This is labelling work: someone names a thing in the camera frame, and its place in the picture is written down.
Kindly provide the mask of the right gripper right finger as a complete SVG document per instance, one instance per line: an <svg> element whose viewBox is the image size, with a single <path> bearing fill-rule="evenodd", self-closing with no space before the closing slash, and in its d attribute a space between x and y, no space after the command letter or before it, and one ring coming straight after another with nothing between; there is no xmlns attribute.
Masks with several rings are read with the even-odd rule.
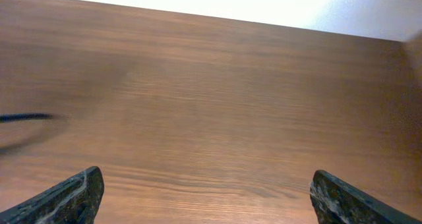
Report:
<svg viewBox="0 0 422 224"><path fill-rule="evenodd" d="M310 199L319 224L421 224L323 170L314 173Z"/></svg>

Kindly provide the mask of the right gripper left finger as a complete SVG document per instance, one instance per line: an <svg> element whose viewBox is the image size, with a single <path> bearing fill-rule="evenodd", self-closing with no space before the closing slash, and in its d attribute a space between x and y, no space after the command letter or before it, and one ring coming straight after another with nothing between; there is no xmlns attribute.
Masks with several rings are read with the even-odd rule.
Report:
<svg viewBox="0 0 422 224"><path fill-rule="evenodd" d="M2 211L1 224L94 224L103 194L102 172L92 166Z"/></svg>

